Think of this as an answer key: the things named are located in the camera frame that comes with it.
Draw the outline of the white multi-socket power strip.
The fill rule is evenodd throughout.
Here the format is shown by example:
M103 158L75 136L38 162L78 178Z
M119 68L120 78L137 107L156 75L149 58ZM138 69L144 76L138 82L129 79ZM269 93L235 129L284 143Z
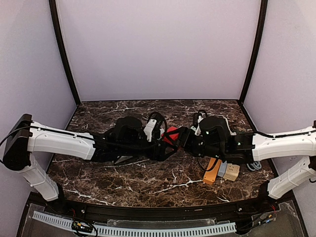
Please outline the white multi-socket power strip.
M113 161L113 165L125 165L133 163L138 159L137 156L119 156Z

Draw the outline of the red cube socket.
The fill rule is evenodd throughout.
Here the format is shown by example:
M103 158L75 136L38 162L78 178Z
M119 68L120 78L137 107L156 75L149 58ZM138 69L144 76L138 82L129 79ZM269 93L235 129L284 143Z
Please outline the red cube socket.
M171 126L167 129L166 136L163 138L163 141L175 145L179 137L179 131L175 132L178 128Z

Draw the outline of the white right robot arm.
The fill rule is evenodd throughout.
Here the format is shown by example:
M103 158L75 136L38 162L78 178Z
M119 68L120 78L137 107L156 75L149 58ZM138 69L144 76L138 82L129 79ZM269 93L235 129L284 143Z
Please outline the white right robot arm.
M180 127L176 146L195 157L217 158L231 164L251 164L270 158L302 156L278 177L260 186L259 198L273 200L316 175L316 128L310 126L284 134L259 131L232 133L225 118L206 117L191 128Z

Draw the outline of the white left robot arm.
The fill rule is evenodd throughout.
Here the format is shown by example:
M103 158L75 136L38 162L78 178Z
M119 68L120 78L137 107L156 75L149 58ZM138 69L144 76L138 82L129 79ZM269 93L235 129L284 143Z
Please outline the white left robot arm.
M164 117L158 112L150 115L146 125L135 117L119 118L104 133L52 128L24 114L1 144L5 144L1 163L20 173L47 202L64 199L64 193L38 164L34 152L68 155L91 162L117 162L139 156L165 161L178 150L177 142L167 132Z

